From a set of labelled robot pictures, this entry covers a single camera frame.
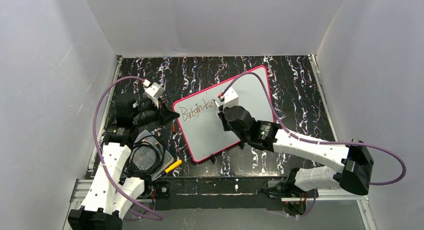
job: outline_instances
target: black table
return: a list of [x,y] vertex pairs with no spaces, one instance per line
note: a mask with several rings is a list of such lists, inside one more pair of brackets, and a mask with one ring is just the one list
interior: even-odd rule
[[[164,100],[171,108],[173,102],[180,98],[260,65],[268,69],[272,102],[283,123],[290,130],[301,134],[333,141],[334,136],[308,56],[127,58],[122,60],[118,78],[140,76],[161,84],[165,88]],[[134,80],[118,83],[111,106],[114,105],[115,96],[124,92],[134,92],[141,98],[144,91],[141,83]],[[174,123],[178,132],[177,121]],[[191,161],[181,134],[172,134],[171,125],[163,129],[155,127],[148,126],[147,129],[159,130],[171,154],[183,160],[179,168],[159,180],[169,186],[170,192],[166,194],[170,194],[174,200],[183,197],[181,202],[186,202],[187,196],[208,195],[214,196],[211,201],[221,202],[216,205],[222,205],[222,201],[214,194],[239,194],[237,197],[259,195],[254,193],[264,181],[287,176],[291,168],[320,166],[300,157],[258,151],[249,146],[244,149],[234,147],[222,152],[216,156],[215,164],[210,160],[196,164]],[[86,178],[92,177],[92,174],[86,175]],[[255,197],[258,197],[259,205],[251,207],[268,204],[266,201],[261,202],[265,196]],[[159,194],[158,200],[160,198],[166,196]],[[176,208],[176,204],[181,204],[177,203],[179,201],[167,202],[169,207],[164,204],[163,209]],[[241,202],[244,201],[235,202],[240,204],[230,204],[228,207],[243,207]]]

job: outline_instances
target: whiteboard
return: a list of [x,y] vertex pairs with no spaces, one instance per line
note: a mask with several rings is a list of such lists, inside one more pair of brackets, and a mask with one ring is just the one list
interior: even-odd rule
[[[271,99],[266,67],[259,66],[250,71],[260,76]],[[219,105],[223,104],[219,101],[218,95],[233,78],[182,98],[172,106],[173,110],[180,114],[177,121],[194,162],[204,161],[212,154],[217,154],[240,142],[233,132],[224,131],[214,106],[214,101]],[[262,85],[255,76],[242,76],[232,87],[238,94],[239,105],[248,110],[255,120],[273,121],[273,114]]]

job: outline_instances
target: red whiteboard frame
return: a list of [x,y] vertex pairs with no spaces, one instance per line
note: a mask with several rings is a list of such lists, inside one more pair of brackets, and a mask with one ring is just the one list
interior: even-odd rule
[[[273,102],[273,99],[272,99],[272,97],[271,97],[271,87],[270,87],[270,80],[269,80],[269,78],[268,78],[268,68],[267,68],[266,66],[264,66],[264,65],[260,65],[260,66],[258,66],[258,67],[255,67],[255,68],[251,69],[251,70],[248,70],[248,71],[246,71],[246,72],[251,72],[251,71],[257,70],[258,68],[265,68],[265,71],[266,71],[266,81],[268,82],[268,95],[269,95],[269,99],[271,100],[271,103],[272,103],[272,102]],[[178,102],[181,102],[181,101],[183,101],[183,100],[185,100],[185,99],[188,99],[188,98],[190,98],[190,97],[192,97],[192,96],[195,96],[195,95],[197,95],[197,94],[200,94],[200,93],[202,93],[202,92],[205,92],[205,91],[207,91],[207,90],[209,90],[209,89],[211,89],[211,88],[214,88],[214,87],[216,87],[216,86],[219,86],[220,84],[223,84],[223,83],[225,83],[225,82],[231,81],[231,80],[235,79],[235,78],[236,78],[237,76],[239,76],[239,75],[240,75],[240,74],[238,74],[238,75],[236,75],[236,76],[234,76],[234,77],[231,77],[231,78],[229,78],[229,79],[227,79],[227,80],[225,80],[225,81],[219,82],[218,84],[215,84],[215,85],[213,85],[213,86],[209,86],[209,87],[208,87],[208,88],[206,88],[206,89],[203,89],[203,90],[201,90],[201,91],[198,91],[198,92],[196,92],[196,93],[193,93],[193,94],[191,94],[191,95],[189,95],[189,96],[186,96],[186,97],[184,97],[184,98],[181,98],[181,99],[179,99],[179,100],[175,101],[175,102],[173,103],[173,105],[172,105],[172,109],[175,111],[175,105],[176,105]],[[200,163],[200,162],[203,162],[203,161],[205,161],[205,160],[208,160],[211,156],[207,156],[207,157],[205,157],[205,158],[203,158],[203,159],[201,159],[201,160],[198,160],[198,161],[194,160],[194,158],[193,158],[193,154],[192,154],[192,150],[190,149],[189,143],[187,142],[186,136],[184,135],[184,131],[183,131],[183,128],[181,127],[180,120],[179,120],[179,118],[177,118],[176,120],[177,120],[177,122],[178,122],[178,126],[179,126],[179,128],[180,128],[180,130],[181,130],[181,133],[182,133],[182,136],[183,136],[183,138],[184,138],[185,144],[187,145],[187,148],[188,148],[188,150],[189,150],[189,152],[190,152],[191,160],[192,160],[192,161],[194,161],[195,163]],[[232,148],[233,146],[238,145],[240,142],[241,142],[241,141],[238,141],[238,142],[236,142],[236,143],[234,143],[234,144],[231,144],[230,146],[225,147],[225,148],[223,148],[223,149],[221,149],[221,150],[219,150],[219,151],[215,152],[215,153],[214,153],[214,155],[216,155],[216,154],[218,154],[218,153],[221,153],[221,152],[223,152],[223,151],[225,151],[225,150],[227,150],[227,149],[229,149],[229,148]]]

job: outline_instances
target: wire bundle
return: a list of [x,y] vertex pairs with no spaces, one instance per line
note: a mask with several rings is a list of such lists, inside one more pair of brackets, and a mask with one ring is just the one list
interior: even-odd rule
[[[163,151],[160,151],[160,146],[154,147],[151,143],[145,141],[145,139],[149,137],[154,137],[162,146]],[[138,169],[138,167],[134,163],[134,156],[136,155],[136,152],[142,149],[143,147],[147,147],[151,149],[152,151],[154,151],[155,153],[154,162],[148,169]],[[128,176],[135,176],[135,177],[139,177],[140,174],[152,175],[156,173],[157,171],[159,171],[162,165],[164,164],[165,153],[166,153],[165,145],[161,137],[155,136],[155,135],[145,136],[142,139],[140,139],[138,142],[134,143],[134,145],[132,146],[132,154],[128,158],[128,161],[125,164],[126,171],[124,173]]]

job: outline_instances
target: black cable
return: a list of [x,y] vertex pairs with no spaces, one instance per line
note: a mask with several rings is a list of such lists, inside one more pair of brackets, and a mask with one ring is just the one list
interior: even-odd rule
[[[146,139],[148,137],[154,137],[159,142],[159,144],[162,145],[163,151],[160,152],[159,146],[157,148],[155,148],[151,143],[143,141],[144,139]],[[158,136],[148,135],[148,136],[145,136],[142,139],[140,139],[138,142],[134,143],[134,145],[132,146],[133,152],[132,152],[131,156],[128,158],[128,162],[125,164],[126,168],[125,168],[124,173],[126,175],[131,176],[132,173],[138,169],[137,166],[134,163],[134,156],[135,156],[136,152],[139,149],[141,149],[142,147],[150,148],[151,150],[153,150],[155,152],[154,163],[148,169],[142,170],[142,171],[145,171],[147,174],[152,175],[155,172],[157,172],[158,170],[160,170],[160,168],[164,164],[165,153],[166,153],[164,141],[162,140],[162,138],[160,138]]]

